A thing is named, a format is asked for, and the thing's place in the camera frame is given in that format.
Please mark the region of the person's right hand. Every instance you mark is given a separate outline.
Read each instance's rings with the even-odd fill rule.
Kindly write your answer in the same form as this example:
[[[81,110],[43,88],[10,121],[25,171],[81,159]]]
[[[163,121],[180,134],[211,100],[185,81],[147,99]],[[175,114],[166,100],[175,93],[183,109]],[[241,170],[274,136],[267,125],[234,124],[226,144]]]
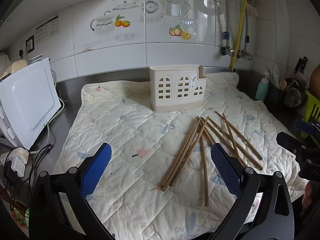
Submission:
[[[312,203],[312,181],[308,181],[304,188],[304,195],[302,199],[302,206],[307,208]]]

